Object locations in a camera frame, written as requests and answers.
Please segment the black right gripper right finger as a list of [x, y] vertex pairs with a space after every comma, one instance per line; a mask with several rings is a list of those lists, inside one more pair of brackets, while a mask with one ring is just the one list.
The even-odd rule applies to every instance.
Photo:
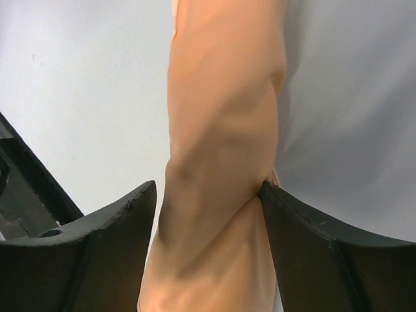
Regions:
[[264, 183], [259, 198], [285, 311], [414, 311], [415, 244], [377, 235]]

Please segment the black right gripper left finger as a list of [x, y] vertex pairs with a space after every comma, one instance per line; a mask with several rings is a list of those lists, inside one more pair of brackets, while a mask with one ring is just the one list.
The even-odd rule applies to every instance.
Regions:
[[36, 238], [1, 243], [2, 311], [135, 311], [157, 201], [148, 181]]

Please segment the orange cloth napkin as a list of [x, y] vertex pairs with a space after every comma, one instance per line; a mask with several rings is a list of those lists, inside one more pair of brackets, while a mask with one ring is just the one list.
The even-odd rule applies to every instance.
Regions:
[[273, 180], [286, 1], [174, 1], [170, 159], [140, 311], [271, 311], [258, 192]]

